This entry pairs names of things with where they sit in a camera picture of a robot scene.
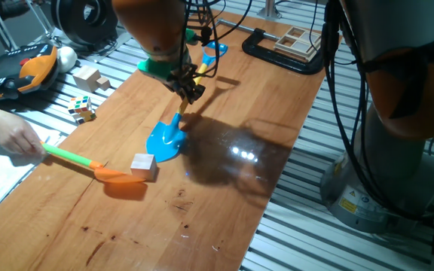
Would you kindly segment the person's bare hand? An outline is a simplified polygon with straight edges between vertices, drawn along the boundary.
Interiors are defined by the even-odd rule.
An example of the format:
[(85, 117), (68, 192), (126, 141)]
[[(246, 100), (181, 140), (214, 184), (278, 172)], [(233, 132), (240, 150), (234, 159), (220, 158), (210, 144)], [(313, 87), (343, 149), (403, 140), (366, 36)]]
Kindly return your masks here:
[(0, 109), (0, 145), (12, 154), (43, 157), (46, 150), (23, 118)]

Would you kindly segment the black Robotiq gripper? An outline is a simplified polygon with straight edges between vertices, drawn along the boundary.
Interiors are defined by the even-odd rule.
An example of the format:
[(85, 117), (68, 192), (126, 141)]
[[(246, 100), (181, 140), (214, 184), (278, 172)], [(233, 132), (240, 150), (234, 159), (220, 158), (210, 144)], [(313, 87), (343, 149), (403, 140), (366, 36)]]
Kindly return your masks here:
[(182, 101), (192, 104), (194, 99), (199, 99), (205, 86), (196, 85), (194, 76), (197, 74), (197, 65), (183, 65), (170, 71), (168, 88), (171, 92), (178, 93)]

